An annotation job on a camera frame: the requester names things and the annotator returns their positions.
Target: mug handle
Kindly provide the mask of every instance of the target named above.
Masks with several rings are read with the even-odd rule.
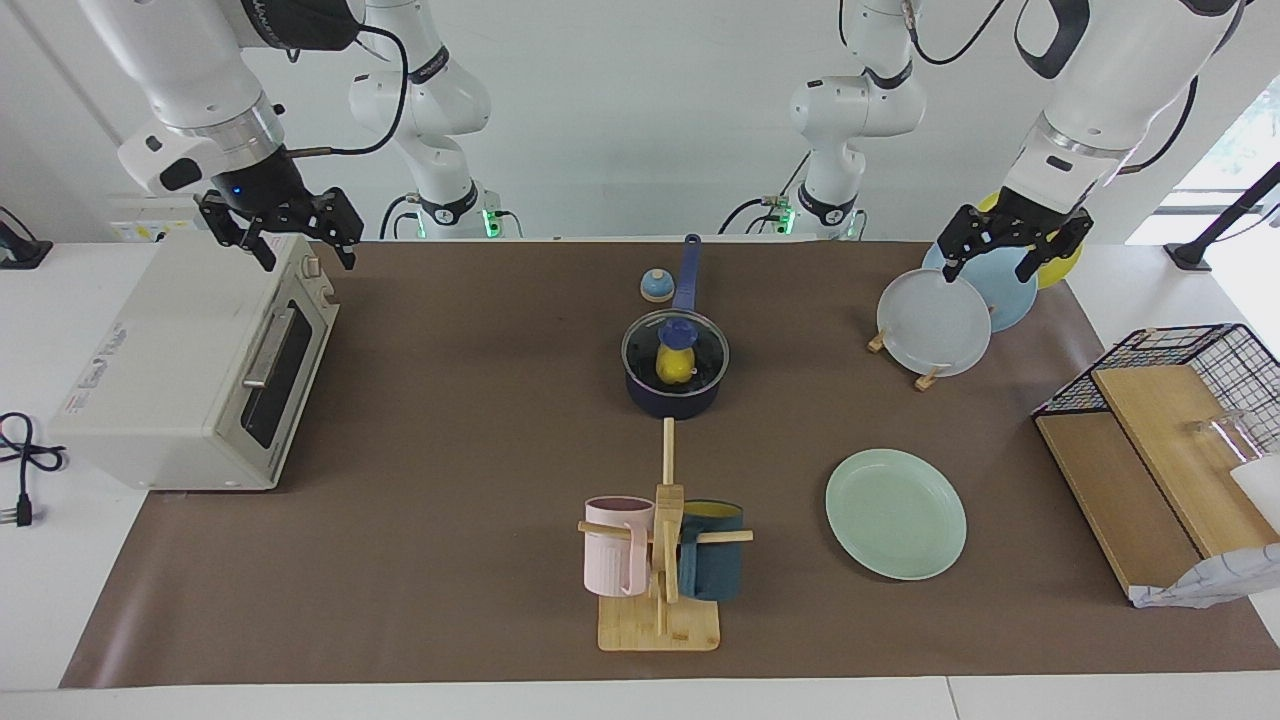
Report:
[[[649,564],[645,562],[649,551],[649,530],[639,523],[632,523],[627,520],[623,523],[628,530],[631,530],[631,547],[627,550],[627,578],[622,582],[623,594],[639,594],[631,592],[631,588],[640,587],[649,579]]]
[[[677,584],[680,594],[685,597],[694,597],[698,579],[698,536],[701,533],[696,528],[691,528],[691,530],[686,530],[680,539],[680,562],[677,565]]]

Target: white toaster oven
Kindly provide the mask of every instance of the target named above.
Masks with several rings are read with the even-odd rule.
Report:
[[[207,232],[168,236],[49,433],[146,489],[270,489],[338,314],[302,236],[264,272]]]

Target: mug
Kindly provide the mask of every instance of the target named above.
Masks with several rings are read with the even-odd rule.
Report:
[[[653,501],[644,497],[602,496],[586,501],[586,521],[627,528],[631,538],[596,533],[584,537],[582,584],[604,597],[635,597],[649,589],[649,533]]]
[[[742,585],[742,543],[698,544],[698,536],[741,529],[742,509],[732,502],[685,502],[685,519],[680,524],[680,594],[714,601],[737,597]]]

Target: oven door handle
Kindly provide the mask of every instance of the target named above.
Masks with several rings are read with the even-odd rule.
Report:
[[[275,363],[280,359],[280,350],[284,347],[284,340],[289,337],[289,328],[293,327],[293,319],[297,314],[297,307],[285,307],[271,318],[271,324],[266,327],[266,333],[262,336],[262,345],[257,348],[257,356],[253,357],[253,363],[248,366],[248,373],[244,374],[241,384],[251,388],[266,387],[275,372]]]

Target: pink mug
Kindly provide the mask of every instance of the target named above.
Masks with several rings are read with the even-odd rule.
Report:
[[[586,501],[586,521],[627,528],[631,538],[585,534],[582,584],[604,597],[635,597],[649,589],[649,532],[653,501],[603,496]]]

